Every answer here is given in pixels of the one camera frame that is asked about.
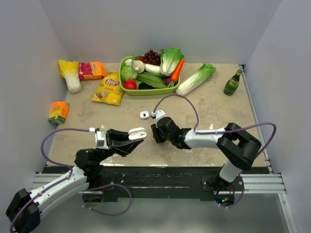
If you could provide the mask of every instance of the green basket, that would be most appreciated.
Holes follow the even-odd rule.
[[[121,69],[123,66],[125,66],[125,61],[127,59],[132,59],[133,57],[125,57],[121,63],[120,63],[120,69],[119,69],[119,80],[121,83],[121,88],[125,91],[126,94],[130,95],[130,96],[151,96],[151,95],[163,95],[163,94],[168,94],[173,92],[180,84],[180,77],[178,79],[178,83],[173,86],[173,87],[168,87],[168,88],[161,88],[161,89],[150,89],[150,90],[128,90],[124,88],[124,81],[122,81],[121,79]]]

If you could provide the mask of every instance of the carrot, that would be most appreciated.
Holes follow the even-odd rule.
[[[172,80],[172,81],[174,81],[174,82],[177,82],[177,81],[178,81],[179,74],[180,74],[181,68],[183,67],[184,62],[185,62],[185,59],[182,59],[182,60],[178,63],[178,65],[177,65],[175,71],[173,72],[173,74],[172,74],[172,76],[171,76],[171,80]]]

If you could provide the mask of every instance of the wooden tabletop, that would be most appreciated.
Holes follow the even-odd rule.
[[[202,64],[184,64],[181,80],[200,68]],[[239,69],[238,64],[213,64],[217,71],[186,97],[194,104],[200,117],[198,129],[208,130],[225,127],[234,122],[245,127],[254,124],[254,117],[243,79],[232,96],[223,93],[224,86]],[[119,64],[106,63],[106,70],[118,72]],[[81,91],[68,92],[66,102],[70,104],[67,119],[59,128],[101,128],[128,131],[144,127],[147,138],[131,154],[123,158],[119,155],[102,161],[106,166],[222,166],[227,158],[220,150],[196,148],[179,150],[169,142],[157,144],[152,137],[150,126],[155,120],[141,120],[141,111],[152,111],[165,95],[129,96],[123,95],[121,105],[109,105],[91,101],[101,80],[81,81]],[[193,128],[196,117],[191,106],[182,98],[170,97],[163,101],[160,109],[171,117],[180,128]],[[256,129],[249,132],[259,138]],[[55,136],[50,158],[60,163],[74,165],[75,154],[79,149],[94,148],[94,135],[83,132],[59,132]],[[266,166],[263,154],[253,164]]]

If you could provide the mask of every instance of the tomato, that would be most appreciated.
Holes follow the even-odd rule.
[[[136,90],[137,89],[136,82],[134,80],[127,80],[124,83],[124,88],[128,90]]]

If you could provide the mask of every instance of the chip bag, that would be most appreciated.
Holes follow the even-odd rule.
[[[101,81],[101,84],[99,84],[99,87],[93,95],[92,100],[120,105],[123,93],[124,91],[120,87],[119,74],[107,72],[106,76]]]

